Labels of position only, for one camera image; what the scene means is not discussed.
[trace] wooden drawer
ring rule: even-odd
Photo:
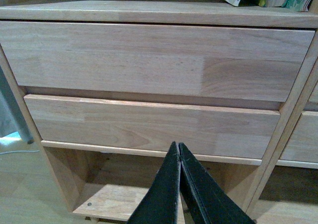
[[[44,95],[25,101],[44,140],[167,151],[185,142],[195,154],[262,158],[275,111]]]
[[[302,113],[281,159],[318,163],[318,112]]]
[[[286,101],[314,31],[0,21],[19,85]]]
[[[310,102],[318,103],[318,84],[315,86],[310,98]]]

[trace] bookshelf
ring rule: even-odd
[[[280,159],[318,80],[314,7],[299,13],[221,0],[0,2],[1,68],[70,212],[126,220],[165,155],[162,141],[182,138],[174,116],[208,136],[189,143],[198,144],[197,158],[250,216],[277,162],[317,168],[317,160]],[[116,79],[106,83],[109,71]],[[122,76],[133,86],[119,83]],[[166,77],[178,84],[169,87]],[[97,110],[111,118],[98,119]],[[119,111],[129,114],[127,124]],[[153,136],[159,128],[148,117],[169,129]],[[81,129],[94,135],[81,142]],[[204,139],[211,137],[255,150],[244,156],[218,142],[209,148]],[[144,183],[127,180],[131,167],[141,169],[136,176]]]

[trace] wooden shelf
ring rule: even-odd
[[[223,2],[40,0],[0,7],[2,19],[176,23],[318,28],[318,16],[286,8],[234,7]]]
[[[149,157],[165,157],[166,155],[165,151],[97,146],[97,145],[76,144],[76,143],[68,143],[68,142],[46,141],[46,140],[42,140],[41,145],[43,145],[44,147],[53,147],[53,148],[77,149],[77,150],[109,152],[109,153],[119,153],[119,154],[132,154],[132,155],[149,156]],[[262,160],[257,158],[240,158],[240,157],[202,155],[202,154],[195,154],[194,156],[200,161],[246,164],[246,165],[255,165],[255,166],[260,166],[262,164]]]
[[[126,221],[150,188],[163,158],[44,147],[70,211]],[[258,166],[201,162],[240,207]],[[244,189],[237,190],[237,183]],[[182,204],[179,202],[179,213]],[[179,215],[178,223],[184,223]]]

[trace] light wood furniture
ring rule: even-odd
[[[1,68],[78,215],[126,220],[176,140],[252,216],[318,80],[313,13],[81,0],[0,19]]]

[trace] wooden floor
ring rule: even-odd
[[[14,141],[0,152],[28,149]],[[318,170],[277,167],[255,213],[258,224],[318,224]],[[69,214],[40,153],[0,155],[0,224],[89,224]]]

